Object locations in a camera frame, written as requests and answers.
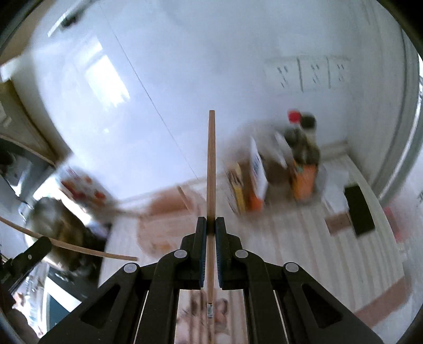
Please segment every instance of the wooden strip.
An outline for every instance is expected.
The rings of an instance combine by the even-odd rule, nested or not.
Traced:
[[[132,210],[122,210],[122,209],[102,209],[99,215],[116,215],[116,216],[125,216],[133,219],[143,219],[148,215],[146,213],[139,213]]]
[[[339,253],[339,265],[342,267],[342,270],[344,271],[344,276],[346,279],[346,286],[348,288],[348,292],[346,295],[346,298],[342,299],[341,302],[346,306],[349,310],[355,310],[355,300],[354,300],[354,288],[352,285],[352,279],[351,279],[351,273],[345,258],[345,254],[341,245],[341,241],[339,239],[339,236],[343,235],[344,233],[341,232],[338,236],[335,236],[335,245]]]
[[[176,189],[178,190],[179,195],[181,196],[182,201],[184,202],[184,204],[185,204],[186,208],[187,208],[187,209],[192,208],[192,207],[191,207],[191,202],[190,202],[190,200],[187,198],[187,196],[186,196],[185,192],[182,190],[182,188],[178,185],[178,186],[176,187]]]
[[[164,192],[164,191],[171,190],[174,187],[178,187],[178,186],[182,186],[182,187],[188,186],[188,187],[190,187],[190,186],[195,186],[195,185],[204,183],[206,181],[207,181],[207,178],[206,177],[189,179],[189,180],[185,181],[182,184],[176,184],[176,185],[173,185],[173,186],[166,187],[164,189],[153,190],[153,191],[146,192],[144,194],[135,195],[135,196],[131,196],[131,197],[128,197],[128,198],[124,198],[122,200],[118,200],[115,204],[112,204],[110,206],[107,206],[106,209],[108,209],[108,208],[113,209],[117,205],[122,205],[122,204],[125,204],[125,203],[142,201],[142,200],[145,200],[146,198],[151,197],[151,196],[153,196],[155,194],[158,194],[158,193],[161,193],[161,192]]]
[[[207,324],[209,343],[214,343],[214,222],[216,220],[216,124],[214,110],[209,111],[209,142],[207,147]]]
[[[235,320],[234,320],[234,304],[233,304],[233,297],[232,297],[233,290],[229,291],[229,333],[231,334],[231,344],[236,344],[236,337],[235,337]]]
[[[40,237],[43,236],[39,233],[35,233],[33,231],[30,231],[29,229],[18,226],[16,224],[14,224],[13,222],[10,222],[10,221],[2,218],[1,216],[0,216],[0,222],[3,222],[6,225],[12,227],[13,229],[16,229],[17,231],[24,233],[26,235],[29,235],[29,236],[36,238],[36,239],[39,239]],[[52,239],[52,238],[49,238],[49,239],[52,242],[53,246],[61,247],[61,248],[71,250],[71,251],[75,251],[75,252],[79,252],[79,253],[84,253],[86,255],[96,255],[97,257],[121,259],[123,261],[137,261],[138,260],[137,257],[131,257],[131,256],[128,256],[128,255],[116,255],[116,254],[113,254],[113,253],[90,250],[90,249],[85,248],[85,247],[68,244],[67,242],[59,241],[59,240],[56,240],[56,239]]]

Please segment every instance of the black device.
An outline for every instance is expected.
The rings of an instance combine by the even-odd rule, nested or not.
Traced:
[[[344,194],[355,235],[360,236],[374,230],[373,217],[361,188],[358,185],[349,186],[345,188]]]
[[[40,344],[170,344],[180,289],[204,283],[206,219],[157,263],[128,263]],[[382,340],[296,263],[264,262],[215,222],[219,285],[243,289],[251,344],[377,344]]]
[[[13,294],[37,265],[52,249],[49,238],[43,236],[25,252],[18,254],[14,259],[0,263],[0,286],[2,290]]]

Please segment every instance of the orange container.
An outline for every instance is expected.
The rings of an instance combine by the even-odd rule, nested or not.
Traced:
[[[140,218],[137,242],[148,256],[160,259],[177,250],[184,236],[195,233],[205,202],[194,191],[186,190],[184,194],[185,201],[176,189],[157,194],[148,207],[148,214]]]
[[[311,197],[316,173],[317,165],[302,165],[294,161],[291,186],[295,200],[304,201]]]

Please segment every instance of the wooden dowel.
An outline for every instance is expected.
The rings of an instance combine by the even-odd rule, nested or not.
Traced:
[[[189,180],[183,182],[182,184],[174,185],[172,187],[167,187],[167,188],[164,188],[164,189],[158,189],[158,190],[146,192],[144,194],[135,195],[135,196],[125,198],[123,200],[119,200],[115,204],[112,204],[110,206],[106,206],[105,208],[106,209],[113,209],[114,207],[116,207],[116,205],[122,205],[122,204],[125,204],[125,203],[142,201],[142,200],[144,200],[148,197],[154,196],[155,194],[159,194],[163,191],[168,191],[169,189],[172,189],[175,186],[176,187],[178,187],[178,186],[195,186],[195,185],[204,183],[205,181],[206,181],[206,177],[189,179]]]
[[[10,221],[4,219],[1,216],[0,216],[0,221],[5,223],[6,225],[12,227],[13,229],[16,229],[17,231],[24,233],[26,235],[29,235],[33,238],[39,239],[40,237],[43,236],[43,235],[41,235],[39,233],[35,233],[35,232],[33,232],[29,229],[18,226],[16,224],[14,224],[13,222],[10,222]],[[137,261],[138,260],[137,257],[131,257],[131,256],[128,256],[128,255],[115,255],[113,253],[90,250],[90,249],[85,248],[85,247],[68,244],[67,242],[59,241],[59,240],[56,240],[56,239],[53,239],[53,238],[49,238],[49,239],[52,242],[53,246],[65,248],[67,250],[71,250],[71,251],[75,251],[75,252],[79,252],[79,253],[84,253],[86,255],[96,255],[97,257],[121,259],[121,260],[124,260],[124,261]]]
[[[178,189],[178,192],[182,198],[182,201],[184,202],[186,208],[189,210],[190,208],[192,208],[191,206],[191,202],[190,200],[187,198],[187,195],[185,194],[185,192],[182,190],[182,188],[178,185],[176,187]]]
[[[214,110],[209,112],[209,142],[207,148],[207,315],[211,336],[209,343],[214,344],[214,257],[216,255],[214,223],[216,221],[216,124]]]

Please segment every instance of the wooden stick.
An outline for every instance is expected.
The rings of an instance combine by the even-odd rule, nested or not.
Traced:
[[[43,236],[39,233],[35,233],[33,231],[30,231],[29,229],[18,226],[16,224],[14,224],[13,222],[10,222],[10,221],[2,218],[1,216],[0,216],[0,222],[3,222],[6,225],[12,227],[13,229],[16,229],[17,231],[22,232],[26,235],[29,235],[33,238],[39,239],[40,237]],[[71,251],[75,251],[75,252],[79,252],[79,253],[84,253],[86,255],[96,255],[97,257],[121,259],[121,260],[124,260],[124,261],[137,261],[138,260],[137,257],[131,257],[131,256],[128,256],[128,255],[115,255],[113,253],[90,250],[90,249],[85,248],[85,247],[68,244],[67,242],[59,241],[59,240],[56,240],[56,239],[52,239],[52,238],[49,238],[49,239],[52,242],[53,246],[65,248],[67,250],[71,250]]]
[[[153,196],[155,194],[159,194],[160,192],[171,190],[174,187],[178,187],[178,186],[195,186],[195,185],[198,185],[198,184],[201,184],[201,183],[206,182],[206,180],[207,180],[206,177],[189,179],[189,180],[183,182],[182,184],[176,184],[174,186],[169,186],[169,187],[166,187],[164,189],[158,189],[158,190],[146,192],[144,194],[131,196],[131,197],[125,198],[123,200],[119,200],[115,204],[112,204],[110,206],[106,206],[105,208],[108,209],[108,208],[113,208],[116,205],[122,205],[122,204],[125,204],[125,203],[141,201],[141,200],[144,200],[144,199],[146,199],[148,197],[151,197],[151,196]]]
[[[180,187],[180,185],[178,185],[176,187],[178,189],[178,192],[182,198],[182,201],[184,202],[186,208],[189,210],[190,208],[192,208],[191,206],[191,202],[190,200],[187,198],[187,195],[185,194],[185,192],[182,190],[182,188]]]
[[[214,257],[216,246],[214,223],[216,221],[216,124],[214,110],[209,112],[209,143],[207,148],[207,324],[214,343]]]
[[[125,217],[130,217],[133,219],[143,219],[144,217],[147,216],[146,213],[141,213],[141,212],[137,212],[134,210],[123,210],[123,209],[102,209],[99,212],[99,215],[116,215],[116,216],[125,216]]]

